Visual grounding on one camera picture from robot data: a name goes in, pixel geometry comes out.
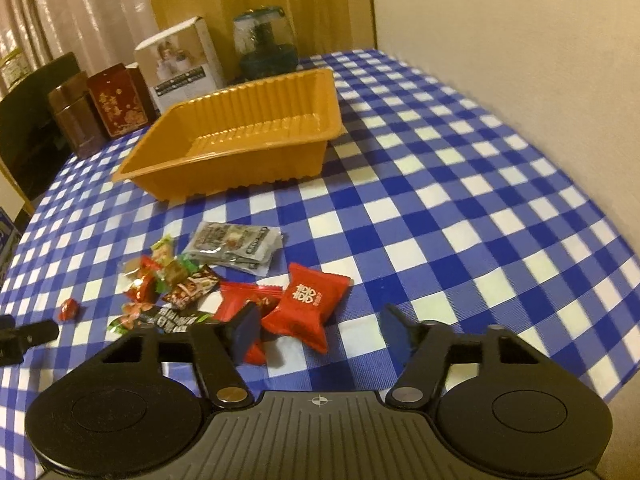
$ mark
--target white wall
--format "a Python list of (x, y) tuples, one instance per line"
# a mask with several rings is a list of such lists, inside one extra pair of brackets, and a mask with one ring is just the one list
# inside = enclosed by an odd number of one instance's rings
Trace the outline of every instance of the white wall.
[(6, 211), (11, 220), (15, 220), (24, 205), (24, 200), (4, 176), (0, 168), (0, 207)]
[(491, 109), (640, 251), (640, 0), (374, 0), (378, 46)]

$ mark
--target red candy wrapper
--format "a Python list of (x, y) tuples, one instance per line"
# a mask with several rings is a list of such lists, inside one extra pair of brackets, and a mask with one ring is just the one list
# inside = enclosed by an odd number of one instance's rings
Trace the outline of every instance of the red candy wrapper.
[(58, 312), (58, 319), (60, 321), (71, 321), (75, 319), (80, 310), (80, 305), (73, 298), (69, 298), (62, 302), (60, 305), (60, 311)]
[(322, 327), (351, 284), (351, 278), (290, 264), (291, 282), (278, 306), (262, 318), (274, 334), (300, 339), (321, 354), (327, 352)]
[(125, 275), (132, 281), (124, 295), (137, 303), (155, 303), (158, 294), (153, 272), (159, 268), (161, 267), (158, 264), (145, 255), (140, 256), (138, 261), (132, 260), (126, 264)]
[[(250, 283), (230, 283), (220, 284), (222, 293), (222, 303), (214, 314), (213, 318), (219, 321), (229, 321), (235, 316), (247, 302), (253, 301), (260, 309), (260, 315), (265, 316), (270, 313), (282, 297), (282, 287), (276, 285), (253, 285)], [(266, 364), (267, 359), (262, 348), (262, 341), (258, 339), (244, 356), (245, 362), (252, 365)]]

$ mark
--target curtain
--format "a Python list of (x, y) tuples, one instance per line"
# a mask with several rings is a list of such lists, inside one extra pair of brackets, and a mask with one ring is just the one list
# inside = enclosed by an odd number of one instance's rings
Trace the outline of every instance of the curtain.
[(92, 75), (156, 32), (149, 0), (0, 0), (0, 57), (20, 47), (34, 69), (71, 51)]

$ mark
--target blue and white checkered tablecloth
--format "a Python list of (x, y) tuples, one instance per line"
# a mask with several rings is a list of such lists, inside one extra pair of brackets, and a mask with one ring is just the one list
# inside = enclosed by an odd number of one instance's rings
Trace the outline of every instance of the blue and white checkered tablecloth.
[[(282, 228), (284, 250), (259, 283), (286, 285), (290, 262), (354, 281), (327, 324), (327, 355), (281, 337), (266, 343), (267, 366), (240, 367), (256, 393), (391, 386), (399, 369), (376, 318), (388, 302), (464, 332), (505, 325), (606, 399), (634, 373), (638, 259), (562, 171), (475, 102), (380, 52), (304, 66), (335, 70), (348, 130), (319, 178), (158, 203), (110, 180), (140, 133), (62, 169), (18, 247), (1, 312), (23, 324), (55, 316), (66, 298), (84, 310), (58, 341), (0, 370), (4, 478), (39, 471), (24, 437), (33, 398), (113, 339), (107, 323), (125, 299), (114, 293), (118, 263), (165, 233), (182, 249), (203, 219)], [(193, 384), (188, 366), (169, 373)]]

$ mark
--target wrapped candy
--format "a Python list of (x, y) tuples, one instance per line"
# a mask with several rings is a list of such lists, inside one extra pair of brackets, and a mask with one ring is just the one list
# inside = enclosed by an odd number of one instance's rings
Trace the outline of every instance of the wrapped candy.
[(266, 276), (282, 235), (274, 227), (201, 222), (183, 254), (213, 265)]
[(321, 354), (327, 352), (324, 323), (351, 284), (348, 276), (290, 264), (291, 281), (280, 303), (262, 318), (271, 333), (300, 339)]
[[(222, 303), (214, 314), (214, 318), (220, 321), (229, 321), (249, 301), (254, 302), (260, 309), (260, 315), (270, 313), (282, 297), (282, 287), (276, 285), (254, 285), (250, 283), (223, 282), (220, 285)], [(245, 362), (252, 365), (266, 364), (267, 359), (262, 348), (262, 342), (258, 339), (244, 356)]]
[(62, 302), (60, 305), (60, 311), (58, 312), (58, 319), (60, 321), (71, 321), (76, 318), (80, 311), (80, 305), (73, 298), (69, 298)]
[(160, 332), (185, 332), (194, 323), (211, 321), (211, 317), (209, 312), (179, 312), (168, 305), (126, 303), (122, 306), (122, 316), (111, 321), (108, 330), (125, 334), (139, 326), (155, 326)]
[(151, 259), (161, 267), (166, 267), (174, 259), (174, 239), (164, 235), (151, 246)]
[(178, 254), (167, 266), (156, 270), (156, 290), (163, 294), (169, 292), (172, 287), (185, 281), (197, 270), (198, 266), (196, 264), (183, 254)]
[(129, 283), (124, 295), (131, 301), (155, 303), (158, 294), (156, 293), (154, 270), (157, 267), (158, 264), (148, 256), (140, 256), (124, 263), (120, 273), (123, 279)]
[(174, 308), (182, 310), (212, 292), (219, 284), (220, 276), (204, 265), (186, 280), (175, 285), (162, 299), (171, 303)]

